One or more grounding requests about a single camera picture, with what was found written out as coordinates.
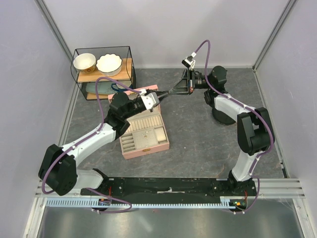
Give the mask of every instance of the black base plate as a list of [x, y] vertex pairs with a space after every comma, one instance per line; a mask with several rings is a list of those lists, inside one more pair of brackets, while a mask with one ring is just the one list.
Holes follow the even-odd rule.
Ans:
[[[252, 181], [246, 188], [229, 189], [226, 179], [218, 178], [121, 178], [106, 177], [96, 189], [98, 192], [123, 199], [134, 204], [196, 204], [219, 203], [221, 196], [256, 195], [255, 184]], [[81, 195], [95, 195], [82, 189]]]
[[232, 125], [232, 124], [235, 124], [235, 120], [232, 119], [231, 117], [227, 116], [227, 114], [221, 112], [221, 111], [218, 111], [217, 109], [215, 108], [212, 108], [212, 116], [213, 118], [219, 122], [220, 124], [223, 124], [223, 125]]

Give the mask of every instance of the gray mat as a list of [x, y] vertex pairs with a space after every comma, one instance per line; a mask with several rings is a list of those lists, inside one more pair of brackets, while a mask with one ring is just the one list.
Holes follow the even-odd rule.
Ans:
[[[137, 69], [137, 86], [157, 84], [170, 89], [182, 69]], [[261, 107], [259, 90], [251, 69], [229, 69], [226, 90], [237, 100]], [[105, 115], [109, 109], [102, 101]], [[227, 177], [239, 156], [236, 125], [224, 126], [212, 118], [205, 104], [204, 90], [188, 96], [170, 96], [161, 104], [170, 149], [125, 160], [119, 140], [98, 149], [80, 166], [98, 168], [108, 176], [123, 177]], [[80, 93], [69, 128], [67, 143], [92, 130], [101, 121], [98, 103], [86, 101]], [[262, 178], [282, 178], [276, 150], [262, 156], [255, 169]]]

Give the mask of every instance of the white wall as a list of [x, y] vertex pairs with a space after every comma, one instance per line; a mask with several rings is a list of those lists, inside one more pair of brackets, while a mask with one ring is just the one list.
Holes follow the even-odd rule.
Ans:
[[210, 65], [253, 65], [287, 0], [45, 2], [71, 50], [130, 45], [136, 67], [183, 67], [205, 39]]
[[22, 237], [46, 148], [57, 143], [73, 80], [33, 0], [0, 1], [0, 236]]
[[287, 170], [317, 222], [317, 1], [300, 0], [259, 68]]

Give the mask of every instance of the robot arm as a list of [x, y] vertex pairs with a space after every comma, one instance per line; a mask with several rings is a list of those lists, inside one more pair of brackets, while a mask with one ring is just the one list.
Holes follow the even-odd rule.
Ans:
[[99, 124], [86, 135], [62, 147], [54, 144], [47, 149], [39, 177], [44, 179], [52, 163], [62, 153], [68, 151], [53, 167], [46, 184], [60, 196], [67, 194], [73, 188], [97, 188], [103, 181], [103, 174], [100, 171], [76, 168], [97, 149], [123, 135], [130, 126], [127, 118], [145, 110], [152, 110], [160, 103], [161, 95], [164, 94], [165, 92], [142, 89], [140, 96], [130, 100], [125, 93], [116, 93], [102, 125]]
[[253, 170], [260, 159], [260, 153], [266, 151], [270, 146], [270, 138], [266, 127], [250, 110], [255, 110], [267, 123], [273, 132], [268, 111], [265, 108], [242, 106], [229, 100], [231, 95], [225, 90], [224, 85], [227, 70], [222, 66], [216, 66], [207, 76], [209, 83], [226, 97], [213, 91], [206, 82], [205, 76], [193, 67], [184, 71], [182, 79], [172, 89], [172, 94], [189, 95], [195, 89], [208, 89], [205, 95], [205, 102], [212, 107], [212, 116], [216, 121], [224, 125], [237, 123], [238, 144], [241, 148], [238, 161], [229, 174], [229, 179], [237, 187], [241, 183], [247, 183], [252, 178]]

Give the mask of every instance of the gray floor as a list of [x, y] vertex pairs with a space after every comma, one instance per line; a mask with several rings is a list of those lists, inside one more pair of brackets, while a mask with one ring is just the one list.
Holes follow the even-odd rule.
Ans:
[[[168, 90], [180, 80], [182, 72], [182, 69], [137, 69], [137, 86], [157, 84], [160, 90]], [[226, 90], [247, 105], [263, 105], [251, 69], [229, 69]], [[106, 114], [109, 103], [103, 100], [102, 104]], [[86, 101], [79, 94], [67, 143], [100, 123], [98, 109], [96, 101]], [[214, 121], [211, 108], [204, 101], [204, 90], [188, 96], [170, 96], [162, 102], [161, 111], [169, 150], [124, 160], [117, 140], [98, 149], [79, 168], [98, 168], [108, 176], [123, 177], [227, 177], [240, 151], [236, 125], [224, 126]], [[254, 174], [261, 178], [283, 177], [275, 149], [261, 157]]]
[[98, 215], [46, 207], [38, 238], [303, 238], [294, 204], [258, 200], [245, 215], [218, 209], [140, 209]]

